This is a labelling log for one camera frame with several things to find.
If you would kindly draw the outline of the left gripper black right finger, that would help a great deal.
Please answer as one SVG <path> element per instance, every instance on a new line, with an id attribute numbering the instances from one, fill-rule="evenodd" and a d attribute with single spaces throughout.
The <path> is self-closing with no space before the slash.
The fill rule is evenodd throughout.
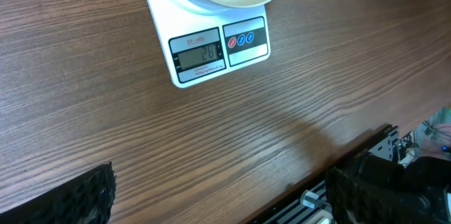
<path id="1" fill-rule="evenodd" d="M 336 223 L 449 223 L 450 162 L 423 156 L 406 167 L 374 155 L 326 172 Z"/>

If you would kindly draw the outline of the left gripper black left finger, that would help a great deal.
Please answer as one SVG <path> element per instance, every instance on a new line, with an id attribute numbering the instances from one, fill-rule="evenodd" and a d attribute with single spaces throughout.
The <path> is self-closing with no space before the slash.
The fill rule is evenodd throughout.
<path id="1" fill-rule="evenodd" d="M 112 163 L 103 163 L 1 214 L 2 223 L 108 223 L 116 197 Z"/>

